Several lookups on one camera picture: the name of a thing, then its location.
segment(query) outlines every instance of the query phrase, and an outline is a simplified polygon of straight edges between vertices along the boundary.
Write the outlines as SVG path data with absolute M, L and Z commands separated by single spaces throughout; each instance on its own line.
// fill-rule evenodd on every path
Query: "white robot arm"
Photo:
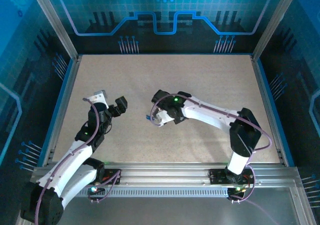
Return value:
M 230 135 L 233 152 L 226 166 L 226 175 L 232 182 L 237 182 L 261 137 L 260 131 L 237 119 L 241 117 L 259 127 L 249 109 L 236 111 L 220 108 L 182 91 L 169 94 L 159 90 L 151 101 L 155 106 L 151 111 L 150 120 L 153 123 L 157 121 L 159 127 L 170 121 L 178 124 L 187 119 L 196 119 Z
M 106 99 L 104 90 L 87 98 L 91 103 L 88 121 L 75 136 L 71 148 L 37 183 L 28 182 L 22 190 L 21 218 L 35 223 L 37 217 L 38 224 L 57 224 L 68 203 L 80 190 L 89 184 L 104 182 L 104 163 L 91 155 L 110 131 L 112 118 L 125 113 L 128 107 L 123 96 L 115 100 L 117 106 L 109 106 Z

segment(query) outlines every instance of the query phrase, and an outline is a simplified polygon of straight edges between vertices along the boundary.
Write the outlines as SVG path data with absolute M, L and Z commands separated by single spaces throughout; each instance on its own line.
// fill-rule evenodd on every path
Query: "metal corner post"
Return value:
M 272 35 L 274 34 L 276 28 L 278 27 L 279 23 L 283 19 L 287 9 L 289 8 L 291 2 L 293 0 L 280 0 L 274 13 L 267 24 L 260 40 L 258 41 L 254 51 L 253 51 L 253 61 L 257 61 L 258 58 L 261 56 L 262 52 L 264 51 L 265 47 L 267 46 L 269 40 L 271 39 Z
M 65 50 L 69 54 L 70 58 L 76 61 L 78 58 L 78 53 L 62 22 L 60 21 L 52 3 L 50 2 L 50 0 L 37 0 L 37 2 L 44 12 L 46 18 L 50 22 L 51 26 L 53 27 Z

